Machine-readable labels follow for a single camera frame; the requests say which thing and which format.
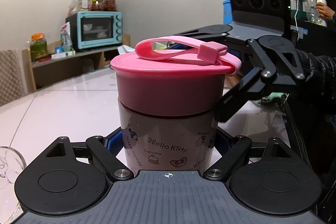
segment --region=camera lens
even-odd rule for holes
[[[279,10],[281,8],[280,0],[269,0],[268,4],[272,10]]]
[[[254,9],[261,9],[264,6],[264,0],[249,0],[249,2]]]
[[[239,6],[242,6],[242,5],[244,5],[245,0],[235,0],[235,3]]]

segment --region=crosshair marking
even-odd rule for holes
[[[171,178],[172,176],[174,176],[172,173],[167,173],[167,174],[164,174],[163,176],[165,176],[166,178]]]

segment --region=orange lid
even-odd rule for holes
[[[39,39],[44,39],[44,33],[35,33],[31,36],[32,40],[39,40]]]

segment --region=water bottle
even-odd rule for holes
[[[316,0],[309,0],[308,5],[309,5],[307,11],[308,20],[312,23],[319,24],[319,12],[316,9]]]

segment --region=blue container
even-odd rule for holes
[[[55,53],[61,53],[63,52],[63,48],[61,46],[55,47]]]
[[[224,0],[223,1],[223,8],[224,8],[224,17],[223,17],[223,24],[227,25],[232,22],[232,9],[231,9],[231,1]]]

